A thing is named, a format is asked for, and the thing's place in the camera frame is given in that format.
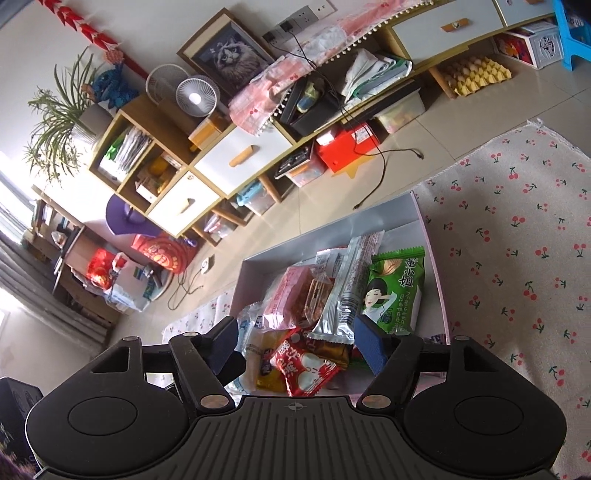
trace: green snack package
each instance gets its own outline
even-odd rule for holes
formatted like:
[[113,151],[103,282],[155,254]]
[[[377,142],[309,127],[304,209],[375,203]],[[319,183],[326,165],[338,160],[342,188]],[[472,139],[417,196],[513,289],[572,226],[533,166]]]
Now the green snack package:
[[374,255],[363,314],[388,333],[413,333],[425,280],[425,248]]

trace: tiled floor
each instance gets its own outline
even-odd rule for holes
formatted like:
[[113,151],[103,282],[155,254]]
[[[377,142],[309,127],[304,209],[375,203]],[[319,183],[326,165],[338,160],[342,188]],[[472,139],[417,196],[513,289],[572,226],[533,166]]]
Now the tiled floor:
[[[409,189],[527,119],[541,118],[591,155],[591,64],[581,62],[573,73],[560,63],[536,72],[516,61],[497,60],[515,73],[512,80],[456,100],[449,100],[435,88],[422,92],[426,104],[432,103],[427,112],[391,135],[382,149],[418,148],[424,160],[411,152],[388,153],[384,182],[364,207]],[[292,190],[263,217],[239,227],[215,249],[207,246],[199,252],[189,277],[206,256],[214,255],[214,266],[196,278],[194,285],[202,284],[203,288],[185,298],[177,310],[167,307],[171,288],[143,314],[122,320],[113,338],[139,335],[144,343],[160,343],[166,325],[236,281],[243,258],[348,215],[377,184],[381,170],[381,157],[375,157],[359,167],[353,180],[345,174],[326,173],[303,189]]]

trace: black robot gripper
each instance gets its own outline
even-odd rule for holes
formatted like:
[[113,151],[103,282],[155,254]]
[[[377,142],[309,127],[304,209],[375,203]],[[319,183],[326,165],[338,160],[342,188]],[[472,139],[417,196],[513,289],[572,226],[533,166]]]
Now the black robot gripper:
[[[236,320],[168,345],[127,337],[36,404],[27,438],[62,479],[543,480],[566,436],[559,407],[469,337],[428,345],[383,332],[388,360],[357,406],[348,397],[243,397]],[[173,374],[163,389],[147,372]],[[444,383],[413,397],[421,372]]]

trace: white drawer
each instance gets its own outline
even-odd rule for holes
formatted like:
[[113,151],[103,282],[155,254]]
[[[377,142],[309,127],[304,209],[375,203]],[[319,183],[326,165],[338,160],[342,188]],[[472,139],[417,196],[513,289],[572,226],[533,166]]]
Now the white drawer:
[[219,200],[217,193],[195,174],[187,172],[156,204],[148,218],[171,235],[179,236]]
[[554,13],[552,0],[541,0],[536,4],[530,4],[527,0],[495,0],[499,5],[503,20],[507,26],[526,22],[532,18],[550,15]]
[[[253,146],[253,153],[242,164],[231,167],[230,161],[249,146]],[[275,127],[266,127],[258,137],[236,127],[194,167],[230,198],[290,147]]]
[[[463,18],[469,20],[465,27],[451,32],[442,30],[444,25]],[[492,0],[454,0],[392,28],[416,64],[503,27]]]

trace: potted spider plant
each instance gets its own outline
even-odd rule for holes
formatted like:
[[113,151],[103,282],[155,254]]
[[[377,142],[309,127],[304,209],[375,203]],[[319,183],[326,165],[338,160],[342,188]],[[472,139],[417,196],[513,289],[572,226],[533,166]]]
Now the potted spider plant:
[[80,168],[80,152],[73,137],[92,143],[113,120],[83,91],[83,85],[92,83],[97,72],[92,68],[93,55],[83,61],[86,50],[78,55],[71,69],[63,68],[59,74],[55,65],[57,94],[38,87],[28,102],[41,119],[31,133],[25,160],[31,173],[43,173],[50,182],[59,181],[62,173],[74,175]]

